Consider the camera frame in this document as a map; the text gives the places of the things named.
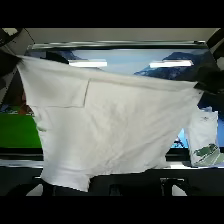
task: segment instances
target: dark surface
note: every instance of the dark surface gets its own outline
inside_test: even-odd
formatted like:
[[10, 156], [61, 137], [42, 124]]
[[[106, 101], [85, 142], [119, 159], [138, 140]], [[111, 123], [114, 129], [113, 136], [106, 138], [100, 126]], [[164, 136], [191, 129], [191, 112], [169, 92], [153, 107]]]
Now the dark surface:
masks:
[[[5, 168], [0, 167], [0, 196], [18, 184], [30, 182], [32, 177], [39, 176], [41, 169], [31, 168]], [[120, 174], [98, 176], [91, 179], [89, 193], [72, 190], [70, 188], [57, 187], [57, 196], [96, 196], [109, 194], [109, 187], [118, 184], [129, 188], [129, 192], [136, 189], [131, 195], [152, 195], [153, 186], [159, 178], [186, 178], [189, 184], [197, 187], [197, 195], [224, 196], [224, 169], [194, 169], [194, 170], [148, 170], [140, 174]]]

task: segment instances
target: white t-shirt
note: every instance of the white t-shirt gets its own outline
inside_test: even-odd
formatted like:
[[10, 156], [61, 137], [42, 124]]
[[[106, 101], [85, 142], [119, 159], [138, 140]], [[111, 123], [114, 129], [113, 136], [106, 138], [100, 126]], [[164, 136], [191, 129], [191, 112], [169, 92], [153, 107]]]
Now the white t-shirt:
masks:
[[42, 178], [53, 185], [88, 191], [93, 176], [167, 166], [165, 154], [201, 97], [193, 82], [22, 58], [18, 69], [44, 152]]

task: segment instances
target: black cable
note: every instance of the black cable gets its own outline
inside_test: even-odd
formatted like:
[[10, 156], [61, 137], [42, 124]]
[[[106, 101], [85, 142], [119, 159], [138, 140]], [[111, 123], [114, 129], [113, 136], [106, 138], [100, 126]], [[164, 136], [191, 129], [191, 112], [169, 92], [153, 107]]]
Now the black cable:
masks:
[[29, 35], [30, 38], [32, 39], [33, 43], [35, 44], [35, 41], [34, 41], [34, 39], [32, 38], [32, 36], [30, 35], [29, 31], [28, 31], [26, 28], [24, 28], [24, 30], [26, 30], [26, 32], [28, 33], [28, 35]]

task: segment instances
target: gray wall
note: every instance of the gray wall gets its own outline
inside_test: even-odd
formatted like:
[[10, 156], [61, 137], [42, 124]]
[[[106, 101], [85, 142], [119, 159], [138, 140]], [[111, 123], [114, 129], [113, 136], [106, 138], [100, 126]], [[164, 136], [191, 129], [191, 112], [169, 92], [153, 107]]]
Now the gray wall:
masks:
[[[208, 40], [216, 28], [27, 28], [36, 43], [104, 40]], [[8, 46], [24, 54], [33, 41], [23, 30]]]

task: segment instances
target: white wall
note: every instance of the white wall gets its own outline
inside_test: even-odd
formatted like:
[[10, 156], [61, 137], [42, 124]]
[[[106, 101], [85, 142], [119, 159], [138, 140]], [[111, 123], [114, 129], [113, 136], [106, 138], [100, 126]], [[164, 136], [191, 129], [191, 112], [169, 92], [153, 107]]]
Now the white wall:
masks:
[[[27, 28], [36, 43], [103, 40], [208, 40], [216, 28]], [[24, 54], [33, 41], [23, 30], [8, 46]]]

